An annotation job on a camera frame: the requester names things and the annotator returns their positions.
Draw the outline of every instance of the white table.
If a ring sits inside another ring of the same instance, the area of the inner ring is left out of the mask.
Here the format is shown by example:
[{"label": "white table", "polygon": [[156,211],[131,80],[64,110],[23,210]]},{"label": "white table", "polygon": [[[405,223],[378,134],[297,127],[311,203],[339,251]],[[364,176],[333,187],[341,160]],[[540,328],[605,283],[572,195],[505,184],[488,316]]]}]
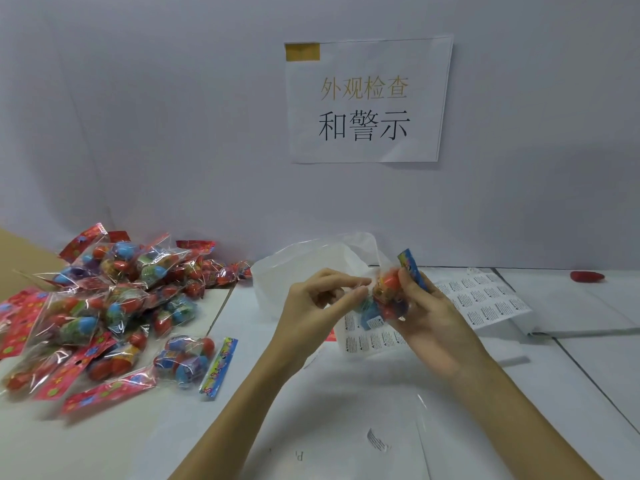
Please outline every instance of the white table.
[{"label": "white table", "polygon": [[[610,321],[605,314],[624,315],[638,322],[640,317],[640,271],[603,271],[606,279],[601,283],[583,284],[569,281],[569,271],[544,269],[499,269],[507,282],[516,290],[527,286],[527,295],[533,302],[544,296],[544,291],[536,282],[546,278],[548,282],[562,283],[576,290],[588,290],[589,295],[576,295],[585,299],[572,309],[546,306],[556,319],[564,319],[572,314],[572,321],[584,319],[580,313],[586,310],[590,320],[603,320],[603,326]],[[589,305],[593,297],[601,302],[603,313],[594,313]],[[640,335],[612,335],[601,337],[578,337],[558,339],[559,343],[593,380],[602,393],[611,400],[628,421],[640,431]]]},{"label": "white table", "polygon": [[[197,319],[185,325],[182,331],[192,336],[205,336],[228,293],[226,289],[208,290],[204,300],[199,302]],[[145,359],[150,361],[153,354],[154,343],[149,341],[140,363]],[[17,360],[11,358],[0,362],[0,374],[4,376]],[[126,477],[139,444],[162,423],[166,408],[170,407],[168,404],[183,395],[171,386],[158,387],[74,424],[54,418],[60,402],[7,404],[2,401],[2,477],[16,480]]]},{"label": "white table", "polygon": [[[236,287],[212,329],[212,335],[217,339],[225,335],[239,339],[236,355],[217,400],[204,403],[189,398],[188,404],[183,402],[181,406],[190,411],[188,416],[178,412],[169,414],[141,446],[132,479],[161,479],[171,473],[251,370],[274,328],[275,323],[260,313],[251,288]],[[503,338],[506,339],[513,339],[520,333],[509,323],[496,326],[492,331],[487,329],[486,332],[489,335],[504,335]],[[508,367],[506,370],[512,379],[605,479],[633,478],[640,469],[640,435],[636,434],[631,425],[554,342],[529,344],[531,339],[526,339],[522,334],[519,337],[530,362]],[[325,359],[335,360],[330,354],[324,359],[321,356],[318,360]],[[314,378],[312,382],[317,380],[313,374],[320,370],[314,370],[315,367],[315,364],[311,364],[306,369],[308,377]],[[334,373],[343,374],[343,384],[350,383],[358,377],[357,372],[353,375],[354,367],[359,366],[346,365],[344,369]],[[301,371],[296,380],[303,382],[304,374],[305,370]],[[329,382],[332,377],[327,374],[323,380]],[[440,432],[438,437],[442,443],[442,456],[446,460],[451,478],[510,478],[483,432],[468,414],[429,379],[426,372],[424,375],[414,373],[412,380],[415,380],[414,386],[424,396],[431,418]],[[294,406],[300,410],[296,415],[300,420],[326,416],[327,410],[313,402],[312,396],[308,395],[310,386],[287,387],[269,412],[265,428],[277,428],[280,420],[274,420],[273,416],[280,414],[284,419],[286,414],[283,411],[291,411]],[[261,435],[269,437],[269,434],[269,431],[261,431]],[[278,438],[278,447],[284,443],[287,447],[294,448],[296,437],[292,435],[296,434],[280,428],[272,436]]]}]

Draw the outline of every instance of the cardboard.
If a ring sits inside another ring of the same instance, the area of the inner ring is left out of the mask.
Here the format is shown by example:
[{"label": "cardboard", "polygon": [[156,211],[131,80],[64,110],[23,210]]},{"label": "cardboard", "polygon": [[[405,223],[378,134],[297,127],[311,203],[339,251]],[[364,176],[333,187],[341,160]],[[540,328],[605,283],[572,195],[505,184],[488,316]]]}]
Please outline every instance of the cardboard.
[{"label": "cardboard", "polygon": [[30,285],[43,290],[52,287],[33,276],[53,273],[68,264],[54,252],[39,248],[27,239],[0,228],[0,301]]}]

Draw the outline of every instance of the right hand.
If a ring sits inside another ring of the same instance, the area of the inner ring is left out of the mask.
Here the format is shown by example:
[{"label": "right hand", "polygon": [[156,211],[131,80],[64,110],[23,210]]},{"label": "right hand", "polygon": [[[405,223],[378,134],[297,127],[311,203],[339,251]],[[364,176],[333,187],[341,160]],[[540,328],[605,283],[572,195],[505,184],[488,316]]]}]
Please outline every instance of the right hand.
[{"label": "right hand", "polygon": [[404,321],[389,323],[432,372],[452,383],[495,365],[453,303],[424,274],[428,292],[412,280],[405,268],[398,276],[410,307]]}]

